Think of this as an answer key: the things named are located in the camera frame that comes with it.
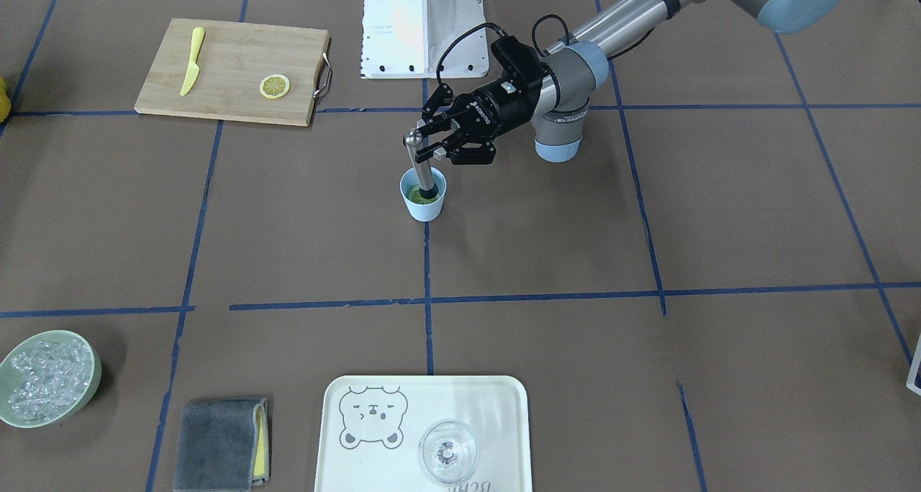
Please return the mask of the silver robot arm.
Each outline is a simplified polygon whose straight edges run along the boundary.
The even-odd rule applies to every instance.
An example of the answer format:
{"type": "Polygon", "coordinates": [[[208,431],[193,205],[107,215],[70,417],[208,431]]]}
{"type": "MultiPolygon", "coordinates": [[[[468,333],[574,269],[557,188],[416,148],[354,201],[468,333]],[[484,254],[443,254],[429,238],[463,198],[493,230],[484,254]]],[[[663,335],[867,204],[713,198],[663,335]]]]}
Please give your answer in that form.
{"type": "MultiPolygon", "coordinates": [[[[531,124],[538,155],[552,163],[575,157],[590,94],[609,77],[609,62],[638,46],[659,24],[707,0],[619,0],[542,49],[520,42],[492,22],[490,49],[502,75],[469,93],[440,82],[425,102],[417,127],[404,136],[415,168],[431,158],[455,165],[488,165],[496,139],[531,124]]],[[[802,31],[841,0],[728,0],[777,34],[802,31]]]]}

